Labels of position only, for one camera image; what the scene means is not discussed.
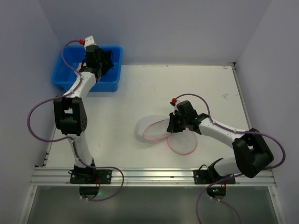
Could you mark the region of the black garment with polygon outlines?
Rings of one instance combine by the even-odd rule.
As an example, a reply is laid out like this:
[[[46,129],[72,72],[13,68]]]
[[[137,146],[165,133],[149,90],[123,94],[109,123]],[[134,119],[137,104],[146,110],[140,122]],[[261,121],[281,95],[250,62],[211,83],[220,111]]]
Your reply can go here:
[[[103,76],[114,68],[113,52],[112,50],[101,49],[101,56],[102,56],[101,75]]]

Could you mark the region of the white mesh laundry bag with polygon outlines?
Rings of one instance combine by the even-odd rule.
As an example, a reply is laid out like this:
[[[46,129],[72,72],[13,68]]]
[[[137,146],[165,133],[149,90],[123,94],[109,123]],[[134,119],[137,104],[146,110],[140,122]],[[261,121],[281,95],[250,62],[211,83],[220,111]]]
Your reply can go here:
[[[169,118],[163,115],[150,115],[142,117],[136,124],[135,133],[139,140],[147,143],[158,143],[166,141],[168,148],[179,155],[192,154],[197,146],[196,135],[184,130],[179,133],[166,131],[169,125]]]

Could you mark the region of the pink bra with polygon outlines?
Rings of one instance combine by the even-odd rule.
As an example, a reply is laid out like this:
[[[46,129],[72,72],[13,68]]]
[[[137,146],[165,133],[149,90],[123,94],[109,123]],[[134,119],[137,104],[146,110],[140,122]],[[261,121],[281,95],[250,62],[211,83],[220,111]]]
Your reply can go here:
[[[82,66],[84,66],[85,65],[85,63],[79,63],[78,64],[78,67],[76,68],[76,71],[74,72],[74,74],[76,75],[76,78],[78,78],[79,77],[79,71],[80,71],[80,69],[82,68]]]

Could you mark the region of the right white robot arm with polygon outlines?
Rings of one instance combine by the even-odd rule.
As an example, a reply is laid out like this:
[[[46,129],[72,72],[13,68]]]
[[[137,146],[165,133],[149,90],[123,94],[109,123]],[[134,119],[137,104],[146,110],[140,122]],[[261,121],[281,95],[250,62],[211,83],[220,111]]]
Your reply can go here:
[[[206,170],[200,171],[200,177],[211,182],[237,173],[253,178],[273,162],[274,156],[258,130],[252,128],[249,131],[234,131],[229,126],[218,125],[211,121],[209,115],[197,114],[187,100],[178,102],[172,99],[170,104],[174,107],[174,111],[170,113],[167,132],[180,133],[187,129],[211,137],[233,149],[232,157],[214,161]]]

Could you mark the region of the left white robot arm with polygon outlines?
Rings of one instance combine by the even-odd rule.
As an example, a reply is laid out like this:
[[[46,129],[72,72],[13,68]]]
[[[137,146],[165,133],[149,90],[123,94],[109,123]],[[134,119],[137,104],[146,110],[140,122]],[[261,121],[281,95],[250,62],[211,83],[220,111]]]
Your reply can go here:
[[[101,67],[104,56],[97,45],[89,45],[85,49],[85,60],[81,64],[81,69],[78,70],[75,83],[62,98],[53,101],[54,115],[56,128],[67,137],[75,157],[70,183],[90,183],[98,186],[100,177],[85,136],[88,120],[83,98],[102,75]]]

